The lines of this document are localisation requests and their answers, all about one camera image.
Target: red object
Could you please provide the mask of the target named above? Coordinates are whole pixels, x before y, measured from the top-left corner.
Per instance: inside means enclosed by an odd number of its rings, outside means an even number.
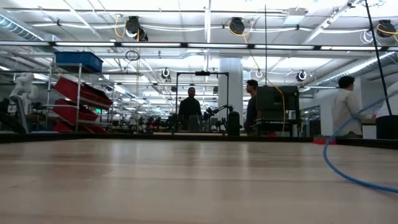
[[[58,99],[56,105],[71,105],[76,106],[71,101],[66,101],[63,99]],[[57,113],[61,118],[68,121],[71,125],[76,124],[76,108],[66,108],[66,107],[54,107],[53,111]],[[79,109],[79,120],[83,121],[95,121],[98,115],[90,111],[89,109],[81,106]]]
[[[66,96],[73,102],[77,102],[78,84],[60,77],[54,89],[62,95]],[[112,105],[112,100],[97,95],[95,92],[85,88],[83,85],[80,86],[80,104],[92,106],[99,109],[109,109]]]
[[[57,123],[54,126],[53,130],[56,131],[56,132],[65,133],[65,132],[74,131],[74,128],[73,128],[72,125],[68,124],[67,122],[57,121]]]
[[[89,133],[96,133],[96,134],[107,134],[108,132],[105,131],[105,129],[95,126],[95,125],[89,125],[85,126],[85,128],[88,130]]]
[[[317,138],[313,139],[314,144],[320,144],[320,145],[325,145],[327,141],[328,141],[328,139],[317,139]],[[336,139],[332,140],[329,143],[329,145],[334,145],[334,144],[336,144]]]

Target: white shirt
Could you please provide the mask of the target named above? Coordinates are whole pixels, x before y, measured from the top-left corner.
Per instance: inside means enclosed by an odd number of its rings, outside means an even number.
[[[356,119],[348,123],[337,135],[342,136],[348,134],[350,131],[362,135],[361,121],[367,117],[362,114],[357,116],[359,110],[358,100],[354,93],[349,90],[339,89],[331,111],[333,132],[337,131],[345,122],[355,116]]]
[[[388,89],[387,89],[387,95],[392,94],[393,92],[398,91],[398,82],[392,84]],[[388,98],[388,102],[390,103],[391,107],[391,113],[392,115],[398,115],[398,94],[395,94],[392,97]],[[382,116],[389,116],[390,114],[388,113],[387,109],[387,103],[384,100],[383,106],[380,108],[380,110],[377,112],[376,118],[380,118]]]

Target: man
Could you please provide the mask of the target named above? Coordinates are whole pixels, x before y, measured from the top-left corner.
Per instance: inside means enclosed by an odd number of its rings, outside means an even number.
[[[345,126],[337,136],[344,137],[360,137],[362,135],[361,123],[366,119],[371,119],[366,115],[360,114],[358,100],[356,99],[354,90],[355,78],[346,76],[338,80],[339,90],[332,107],[333,132],[337,131],[342,125],[352,117],[355,121]]]
[[[246,91],[251,95],[251,98],[248,103],[244,128],[248,136],[256,136],[257,129],[252,126],[254,125],[254,121],[257,119],[256,93],[259,84],[255,80],[248,80],[246,84]]]
[[[201,116],[199,101],[195,99],[195,88],[188,89],[188,98],[181,101],[180,109],[178,110],[178,117],[183,119],[182,129],[188,130],[189,117]]]

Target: hair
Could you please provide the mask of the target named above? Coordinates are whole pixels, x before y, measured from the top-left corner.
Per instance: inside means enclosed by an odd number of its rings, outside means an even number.
[[[351,77],[351,76],[345,76],[345,77],[341,77],[338,80],[338,86],[340,88],[346,89],[349,86],[351,86],[352,84],[354,84],[355,82],[355,78]]]
[[[253,86],[255,89],[259,86],[259,83],[255,80],[248,80],[246,84],[248,84],[249,86]]]

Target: man's arm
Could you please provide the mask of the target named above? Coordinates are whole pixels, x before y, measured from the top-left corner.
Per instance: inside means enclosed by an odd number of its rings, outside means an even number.
[[[199,103],[198,100],[197,100],[197,113],[198,113],[199,116],[201,116],[200,103]]]
[[[359,108],[359,105],[358,105],[358,100],[357,100],[357,98],[355,97],[354,94],[349,94],[347,96],[346,102],[347,102],[347,106],[348,106],[349,112],[358,121],[363,122],[363,121],[365,121],[367,119],[371,119],[371,117],[367,116],[366,114],[358,114],[360,108]]]
[[[184,114],[184,101],[181,101],[180,107],[178,108],[178,117],[181,118]]]

